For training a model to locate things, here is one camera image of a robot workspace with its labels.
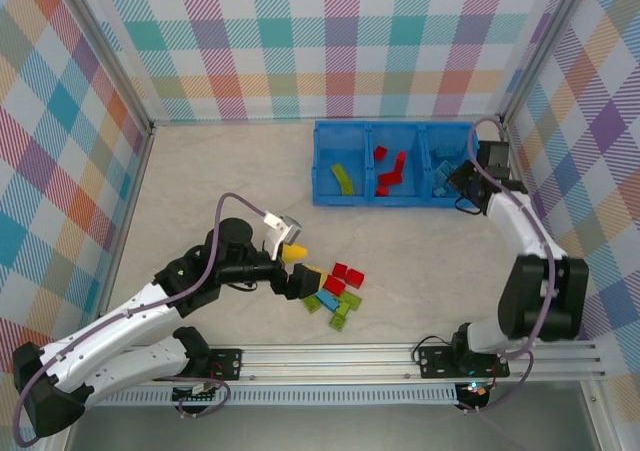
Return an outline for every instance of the yellow block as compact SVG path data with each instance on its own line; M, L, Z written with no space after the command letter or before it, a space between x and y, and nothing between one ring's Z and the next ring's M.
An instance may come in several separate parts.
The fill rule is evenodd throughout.
M329 273L327 273L324 269L316 268L315 266L311 266L309 264L305 264L307 268L311 271L315 271L316 273L320 273L320 285L318 286L318 291L322 289L324 283L327 282L327 278L329 277Z
M307 254L309 254L307 248L299 244L284 244L282 246L282 261L284 261L285 264L300 261L306 258Z

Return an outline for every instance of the red block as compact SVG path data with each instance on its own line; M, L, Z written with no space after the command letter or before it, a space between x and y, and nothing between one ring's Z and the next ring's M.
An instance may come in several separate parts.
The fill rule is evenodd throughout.
M342 292L344 291L344 288L347 287L346 284L344 284L342 281L340 281L338 278L336 278L335 276L327 276L327 281L324 283L324 289L326 289L327 291L335 294L336 296L340 296L342 294Z
M342 263L336 263L333 267L333 273L331 273L334 277L340 278L344 280L347 277L347 265Z
M364 274L355 269L350 269L349 271L347 271L346 281L348 285L360 289L360 286L362 286L362 282L364 281Z
M379 186L392 186L394 184L402 183L402 174L392 171L390 173L384 173L378 176Z
M407 161L407 152L406 151L400 151L398 153L398 155L396 156L396 164L393 167L393 170L396 173L402 174L402 171L404 171L404 163L406 161Z
M384 146L378 146L376 150L373 152L373 157L376 161L382 161L384 157L387 155L387 148Z

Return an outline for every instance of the white floor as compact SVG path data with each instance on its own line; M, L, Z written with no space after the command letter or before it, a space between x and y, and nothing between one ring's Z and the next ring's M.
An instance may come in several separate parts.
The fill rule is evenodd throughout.
M158 129L110 307L202 243L219 196L234 191L297 219L307 263L330 270L340 261L364 272L363 304L337 332L328 310L309 315L268 284L251 294L225 287L186 319L210 344L449 339L460 324L494 313L514 259L497 228L484 216L448 209L313 207L312 130L311 121ZM228 203L224 216L247 218L259 244L264 225Z

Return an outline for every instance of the blue bin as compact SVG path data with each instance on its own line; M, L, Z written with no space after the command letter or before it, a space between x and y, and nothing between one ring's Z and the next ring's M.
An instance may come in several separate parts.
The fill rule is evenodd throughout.
M378 146L387 148L382 161L373 160L374 189L372 203L375 206L421 206L431 194L430 162L426 152L424 126L415 122L371 123L371 152ZM378 176L393 171L396 156L407 152L402 172L402 183L389 186L389 196L375 196Z
M429 192L428 204L431 207L452 208L459 194L446 183L446 178L452 170L460 166L467 159L467 138L473 123L470 122L426 122L425 139L431 163L432 189ZM478 136L473 138L473 154L478 152ZM443 189L447 194L438 196L437 191ZM458 203L460 207L473 207L464 200Z
M364 206L371 195L372 151L365 121L317 121L313 132L313 204ZM354 196L343 196L331 166L341 164Z

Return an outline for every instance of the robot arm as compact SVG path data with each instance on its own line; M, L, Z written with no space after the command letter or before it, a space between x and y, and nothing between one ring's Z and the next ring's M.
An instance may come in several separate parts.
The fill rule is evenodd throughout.
M538 337L543 341L574 339L579 332L589 269L584 260L568 257L545 231L523 183L510 179L508 152L507 143L480 141L477 161L512 196L478 173L470 161L449 178L464 198L496 224L517 254L496 314L464 324L454 334L454 354L461 362L474 359L476 354L517 347L522 338L532 333L549 282L547 249L555 262L555 285Z
M221 221L213 268L193 293L171 300L204 275L214 246L213 231L203 245L170 262L139 293L84 329L41 349L33 343L17 348L13 360L18 392L41 373L25 400L36 435L61 431L87 407L119 390L166 376L199 376L207 365L209 346L195 328L180 325L193 311L218 299L223 284L269 281L272 290L287 299L315 293L320 274L297 264L289 275L281 259L282 245L293 243L300 225L270 213L264 222L271 229L259 251L251 243L253 230L248 223L238 218ZM137 312L140 307L146 309ZM155 345L123 352L151 335L172 332ZM76 341L77 346L64 352ZM50 361L53 364L43 372Z

